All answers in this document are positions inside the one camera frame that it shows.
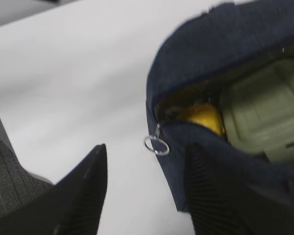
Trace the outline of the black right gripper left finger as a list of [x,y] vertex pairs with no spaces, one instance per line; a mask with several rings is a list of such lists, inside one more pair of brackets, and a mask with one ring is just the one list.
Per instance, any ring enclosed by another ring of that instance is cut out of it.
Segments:
[[101,144],[45,194],[0,218],[0,235],[95,235],[106,192],[107,153]]

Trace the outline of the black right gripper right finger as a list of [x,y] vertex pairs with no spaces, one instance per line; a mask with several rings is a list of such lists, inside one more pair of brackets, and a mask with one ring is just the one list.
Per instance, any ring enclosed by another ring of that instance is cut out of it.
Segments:
[[185,193],[197,235],[294,235],[294,166],[210,154],[193,143]]

